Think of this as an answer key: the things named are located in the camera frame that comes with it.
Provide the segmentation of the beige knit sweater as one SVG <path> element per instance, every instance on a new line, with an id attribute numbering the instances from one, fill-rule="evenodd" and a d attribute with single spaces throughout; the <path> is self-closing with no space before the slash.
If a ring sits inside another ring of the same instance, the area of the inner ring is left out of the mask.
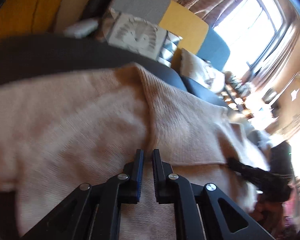
<path id="1" fill-rule="evenodd" d="M 0 88 L 0 191 L 16 191 L 25 234 L 81 183 L 101 184 L 145 152 L 141 200 L 122 208 L 121 239 L 175 239 L 172 205 L 155 200 L 151 165 L 216 184 L 245 212 L 256 189 L 229 157 L 267 163 L 227 110 L 168 85 L 137 64 L 28 80 Z"/>

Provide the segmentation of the grey yellow blue sofa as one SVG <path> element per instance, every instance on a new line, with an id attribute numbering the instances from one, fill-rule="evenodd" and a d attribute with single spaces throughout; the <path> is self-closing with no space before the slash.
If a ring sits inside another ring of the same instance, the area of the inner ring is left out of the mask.
<path id="1" fill-rule="evenodd" d="M 191 52 L 221 71 L 230 56 L 224 40 L 197 15 L 173 0 L 112 0 L 109 7 L 132 14 L 181 36 L 171 67 L 179 71 L 181 50 Z"/>

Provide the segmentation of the deer print cushion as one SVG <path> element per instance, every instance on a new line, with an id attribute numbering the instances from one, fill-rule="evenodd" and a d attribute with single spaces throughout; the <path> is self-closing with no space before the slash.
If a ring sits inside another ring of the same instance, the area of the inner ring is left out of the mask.
<path id="1" fill-rule="evenodd" d="M 224 73 L 184 48 L 181 49 L 180 74 L 191 78 L 215 94 L 221 92 L 225 86 Z"/>

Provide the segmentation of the wooden side shelf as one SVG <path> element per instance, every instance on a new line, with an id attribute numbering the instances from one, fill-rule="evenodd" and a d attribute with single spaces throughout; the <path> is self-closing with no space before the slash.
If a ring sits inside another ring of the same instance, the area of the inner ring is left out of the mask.
<path id="1" fill-rule="evenodd" d="M 226 71 L 223 74 L 225 76 L 225 85 L 219 93 L 219 97 L 232 110 L 242 113 L 247 119 L 253 118 L 252 111 L 245 104 L 247 97 L 251 94 L 249 84 L 243 83 L 230 71 Z"/>

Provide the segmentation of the tiger print cushion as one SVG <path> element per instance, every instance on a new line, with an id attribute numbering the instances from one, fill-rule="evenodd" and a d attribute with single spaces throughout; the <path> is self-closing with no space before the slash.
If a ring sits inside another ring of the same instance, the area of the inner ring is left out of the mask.
<path id="1" fill-rule="evenodd" d="M 106 12 L 97 38 L 167 67 L 171 66 L 174 53 L 183 39 L 143 18 L 113 9 Z"/>

